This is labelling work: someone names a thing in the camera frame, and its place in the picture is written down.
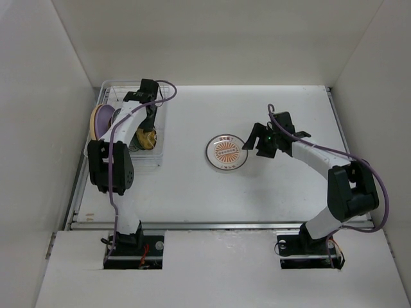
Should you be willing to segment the yellow patterned plate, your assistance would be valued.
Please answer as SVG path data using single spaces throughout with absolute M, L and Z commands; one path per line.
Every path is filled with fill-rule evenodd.
M 138 128 L 136 137 L 140 150 L 153 150 L 157 144 L 157 132 L 143 133 L 142 129 Z

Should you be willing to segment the white orange sunburst plate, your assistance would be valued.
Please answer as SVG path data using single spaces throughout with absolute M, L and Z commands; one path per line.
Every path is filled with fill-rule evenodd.
M 241 168 L 248 159 L 248 151 L 243 150 L 245 143 L 232 134 L 213 137 L 205 147 L 208 163 L 219 171 L 234 171 Z

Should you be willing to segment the blue floral green plate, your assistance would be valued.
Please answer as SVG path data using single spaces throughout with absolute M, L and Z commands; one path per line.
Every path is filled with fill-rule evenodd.
M 132 152 L 136 152 L 136 151 L 140 150 L 139 146 L 134 142 L 130 143 L 128 149 L 129 149 L 129 151 L 132 151 Z

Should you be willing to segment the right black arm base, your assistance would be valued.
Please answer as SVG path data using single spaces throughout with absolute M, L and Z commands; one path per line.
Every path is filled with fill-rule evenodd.
M 298 234 L 279 234 L 274 251 L 283 270 L 335 269 L 345 265 L 345 256 L 337 242 L 325 237 L 314 242 L 303 242 Z

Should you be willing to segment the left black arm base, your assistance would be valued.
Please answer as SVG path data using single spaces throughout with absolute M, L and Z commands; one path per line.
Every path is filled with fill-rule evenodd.
M 121 235 L 116 234 L 116 245 L 112 253 L 113 235 L 102 238 L 101 242 L 106 245 L 103 258 L 103 269 L 105 270 L 161 270 L 164 253 L 163 235 L 144 235 L 140 233 Z

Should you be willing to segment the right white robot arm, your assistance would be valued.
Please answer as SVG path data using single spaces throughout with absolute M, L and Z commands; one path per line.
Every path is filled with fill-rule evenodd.
M 303 223 L 297 237 L 299 248 L 311 253 L 350 219 L 379 206 L 375 175 L 360 158 L 315 144 L 311 135 L 296 131 L 289 112 L 269 113 L 270 122 L 255 123 L 243 150 L 274 158 L 281 151 L 305 163 L 327 182 L 326 207 Z

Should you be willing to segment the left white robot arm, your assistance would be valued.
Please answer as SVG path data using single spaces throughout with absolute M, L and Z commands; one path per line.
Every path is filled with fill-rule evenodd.
M 121 240 L 129 254 L 143 249 L 144 239 L 137 234 L 140 220 L 130 210 L 115 202 L 134 182 L 134 165 L 130 144 L 138 134 L 143 136 L 139 148 L 150 151 L 155 147 L 155 118 L 160 104 L 167 101 L 157 80 L 142 79 L 139 88 L 128 91 L 121 107 L 108 103 L 94 107 L 90 116 L 90 141 L 87 144 L 89 178 L 97 190 L 107 194 L 114 209 L 114 231 L 107 241 L 111 247 Z

